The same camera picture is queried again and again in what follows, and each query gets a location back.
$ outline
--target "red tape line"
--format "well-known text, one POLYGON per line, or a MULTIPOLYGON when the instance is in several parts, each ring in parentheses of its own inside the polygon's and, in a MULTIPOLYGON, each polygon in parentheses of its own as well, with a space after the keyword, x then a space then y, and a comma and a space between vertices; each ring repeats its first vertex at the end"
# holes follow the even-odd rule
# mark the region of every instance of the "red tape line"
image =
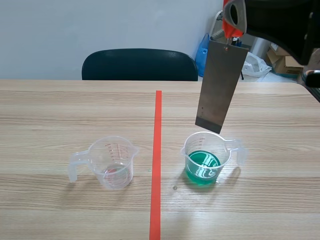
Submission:
POLYGON ((155 92, 149 240, 161 240, 162 91, 155 92))

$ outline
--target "blue plastic bag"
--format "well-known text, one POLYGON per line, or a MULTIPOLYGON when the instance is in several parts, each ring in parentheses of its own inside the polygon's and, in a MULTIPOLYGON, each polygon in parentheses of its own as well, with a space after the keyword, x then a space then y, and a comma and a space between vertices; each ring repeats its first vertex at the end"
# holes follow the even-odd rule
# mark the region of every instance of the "blue plastic bag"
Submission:
POLYGON ((199 45, 198 51, 195 56, 195 64, 196 64, 196 67, 198 68, 198 75, 200 77, 203 77, 205 74, 209 40, 210 40, 209 34, 206 33, 199 45))

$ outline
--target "plastic measuring cup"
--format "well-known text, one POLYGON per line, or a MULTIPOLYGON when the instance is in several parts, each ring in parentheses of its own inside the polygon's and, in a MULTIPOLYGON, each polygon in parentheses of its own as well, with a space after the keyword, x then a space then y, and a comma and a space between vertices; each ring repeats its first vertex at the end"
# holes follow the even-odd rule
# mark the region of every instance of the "plastic measuring cup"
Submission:
POLYGON ((107 189, 122 189, 134 176, 133 159, 138 148, 120 136, 97 140, 88 150, 74 153, 68 165, 70 182, 77 180, 77 165, 87 164, 101 185, 107 189))
POLYGON ((223 167, 237 153, 237 163, 243 166, 247 151, 240 140, 225 140, 213 132, 196 132, 190 135, 181 149, 185 157, 185 171, 195 183, 215 183, 223 167))

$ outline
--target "white wall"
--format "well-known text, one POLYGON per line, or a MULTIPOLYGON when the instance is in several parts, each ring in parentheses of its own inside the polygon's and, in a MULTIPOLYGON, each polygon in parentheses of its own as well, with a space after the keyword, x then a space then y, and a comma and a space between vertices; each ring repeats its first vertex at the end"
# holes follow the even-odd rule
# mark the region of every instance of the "white wall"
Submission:
POLYGON ((0 0, 0 79, 81 79, 117 48, 196 56, 222 0, 0 0))

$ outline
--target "cardboard box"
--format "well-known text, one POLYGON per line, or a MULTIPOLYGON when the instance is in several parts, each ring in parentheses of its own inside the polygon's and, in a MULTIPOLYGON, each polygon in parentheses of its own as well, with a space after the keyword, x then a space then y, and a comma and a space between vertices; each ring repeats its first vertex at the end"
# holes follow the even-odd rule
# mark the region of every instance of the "cardboard box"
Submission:
POLYGON ((270 48, 274 51, 275 55, 277 56, 290 56, 290 54, 283 50, 281 47, 279 47, 277 44, 275 43, 271 43, 270 48))
POLYGON ((267 62, 272 65, 272 71, 285 78, 297 78, 303 70, 300 65, 292 56, 277 55, 273 49, 269 49, 266 53, 267 62))

